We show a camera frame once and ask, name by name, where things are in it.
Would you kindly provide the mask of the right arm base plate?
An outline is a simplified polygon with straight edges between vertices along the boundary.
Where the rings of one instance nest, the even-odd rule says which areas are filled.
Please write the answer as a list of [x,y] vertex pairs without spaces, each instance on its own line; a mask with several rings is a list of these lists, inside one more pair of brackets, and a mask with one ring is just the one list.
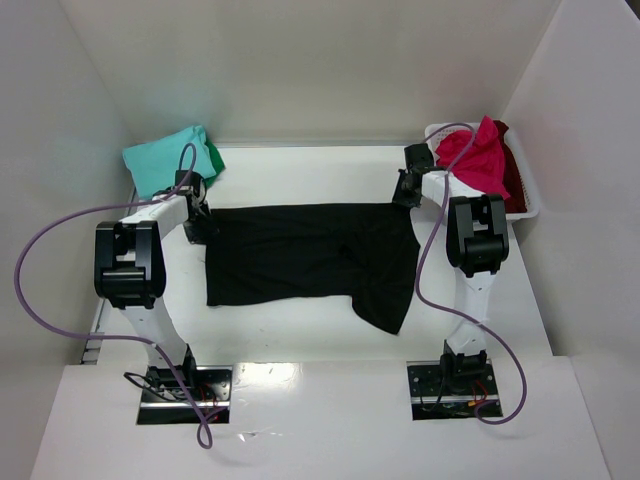
[[477,407],[482,417],[503,416],[490,363],[481,374],[445,380],[438,362],[409,362],[407,377],[414,421],[473,418]]

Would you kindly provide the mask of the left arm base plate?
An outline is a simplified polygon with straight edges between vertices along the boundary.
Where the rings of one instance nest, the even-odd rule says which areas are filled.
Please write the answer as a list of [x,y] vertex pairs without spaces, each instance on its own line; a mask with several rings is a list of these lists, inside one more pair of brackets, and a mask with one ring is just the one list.
[[[163,378],[150,369],[142,375],[125,372],[123,377],[141,390],[138,425],[198,424],[199,417],[184,391],[168,372]],[[209,424],[227,424],[230,417],[233,367],[200,366],[186,386]]]

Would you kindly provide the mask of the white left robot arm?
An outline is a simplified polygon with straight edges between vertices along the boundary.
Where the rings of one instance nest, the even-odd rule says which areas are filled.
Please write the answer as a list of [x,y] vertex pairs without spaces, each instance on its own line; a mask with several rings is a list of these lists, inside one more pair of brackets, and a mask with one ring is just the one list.
[[161,191],[152,205],[119,221],[101,222],[95,232],[94,287],[99,297],[123,313],[145,346],[155,385],[200,388],[194,355],[177,333],[163,295],[167,285],[162,240],[176,228],[193,245],[218,232],[206,201],[204,178],[179,168],[176,193]]

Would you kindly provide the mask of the black t shirt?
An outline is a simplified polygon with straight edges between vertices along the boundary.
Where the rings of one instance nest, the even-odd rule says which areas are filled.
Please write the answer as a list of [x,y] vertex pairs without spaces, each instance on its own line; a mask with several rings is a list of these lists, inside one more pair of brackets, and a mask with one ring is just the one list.
[[246,306],[347,296],[392,335],[413,297],[420,253],[409,209],[383,204],[216,209],[206,240],[206,302]]

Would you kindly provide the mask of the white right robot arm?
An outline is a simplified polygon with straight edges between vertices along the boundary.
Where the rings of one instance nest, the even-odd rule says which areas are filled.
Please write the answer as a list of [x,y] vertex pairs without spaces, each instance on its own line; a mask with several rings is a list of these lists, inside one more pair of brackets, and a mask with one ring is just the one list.
[[452,313],[459,322],[444,340],[440,371],[444,386],[458,393],[487,368],[489,299],[509,253],[505,204],[501,195],[474,189],[438,166],[424,143],[406,147],[404,157],[393,202],[415,208],[427,199],[446,218],[446,255],[456,279]]

